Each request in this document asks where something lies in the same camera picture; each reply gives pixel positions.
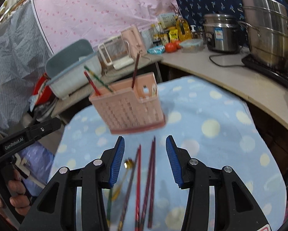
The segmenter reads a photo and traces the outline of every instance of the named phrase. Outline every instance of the red tomato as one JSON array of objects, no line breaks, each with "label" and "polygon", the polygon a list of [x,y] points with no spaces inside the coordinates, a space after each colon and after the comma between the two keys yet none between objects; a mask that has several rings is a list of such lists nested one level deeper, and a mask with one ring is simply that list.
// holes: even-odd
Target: red tomato
[{"label": "red tomato", "polygon": [[179,45],[182,41],[177,40],[176,42],[174,42],[174,44],[176,45],[177,49],[181,49],[181,46]]},{"label": "red tomato", "polygon": [[167,53],[172,53],[172,52],[176,52],[177,51],[177,47],[175,43],[168,43],[165,45],[165,52]]}]

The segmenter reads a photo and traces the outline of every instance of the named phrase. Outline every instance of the silver bolt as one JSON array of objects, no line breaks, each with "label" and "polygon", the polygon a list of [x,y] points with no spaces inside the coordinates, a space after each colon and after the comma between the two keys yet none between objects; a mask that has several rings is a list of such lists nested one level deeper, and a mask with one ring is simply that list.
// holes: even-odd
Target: silver bolt
[{"label": "silver bolt", "polygon": [[191,165],[197,165],[198,164],[198,160],[197,159],[191,159],[190,161]]},{"label": "silver bolt", "polygon": [[61,167],[60,168],[60,173],[61,174],[65,174],[67,171],[68,171],[68,168],[66,168],[66,167]]},{"label": "silver bolt", "polygon": [[93,161],[93,164],[94,164],[95,166],[99,166],[99,165],[102,164],[102,160],[100,160],[100,159],[94,160],[94,161]]},{"label": "silver bolt", "polygon": [[227,173],[231,173],[233,171],[233,169],[230,166],[226,166],[226,167],[224,167],[224,171]]}]

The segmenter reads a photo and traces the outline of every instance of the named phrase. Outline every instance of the pink fabric with red pattern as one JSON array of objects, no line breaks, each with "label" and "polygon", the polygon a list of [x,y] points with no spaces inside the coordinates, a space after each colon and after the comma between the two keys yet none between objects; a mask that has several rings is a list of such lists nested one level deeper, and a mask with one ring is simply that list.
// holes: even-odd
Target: pink fabric with red pattern
[{"label": "pink fabric with red pattern", "polygon": [[92,46],[136,24],[140,31],[156,16],[172,12],[175,0],[34,0],[47,41],[56,53],[85,38]]}]

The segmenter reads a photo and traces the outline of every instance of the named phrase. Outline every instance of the pink plastic basket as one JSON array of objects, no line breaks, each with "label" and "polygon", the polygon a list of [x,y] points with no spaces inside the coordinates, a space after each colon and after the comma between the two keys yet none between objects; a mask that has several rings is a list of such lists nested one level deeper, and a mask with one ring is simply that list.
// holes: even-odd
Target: pink plastic basket
[{"label": "pink plastic basket", "polygon": [[154,73],[137,76],[109,85],[114,91],[99,88],[101,96],[92,93],[90,102],[108,125],[112,134],[135,133],[165,125]]}]

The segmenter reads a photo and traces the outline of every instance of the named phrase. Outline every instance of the gold spoon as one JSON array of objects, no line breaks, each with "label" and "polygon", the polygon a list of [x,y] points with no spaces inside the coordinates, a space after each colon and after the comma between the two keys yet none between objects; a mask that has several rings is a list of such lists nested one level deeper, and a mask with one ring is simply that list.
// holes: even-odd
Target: gold spoon
[{"label": "gold spoon", "polygon": [[117,186],[117,189],[112,194],[112,201],[116,200],[117,197],[119,196],[119,194],[121,192],[121,187],[123,186],[123,183],[124,183],[124,181],[125,181],[125,179],[127,177],[128,171],[131,170],[134,167],[134,161],[131,158],[128,158],[127,160],[125,160],[124,166],[126,168],[126,172],[124,174],[123,180]]}]

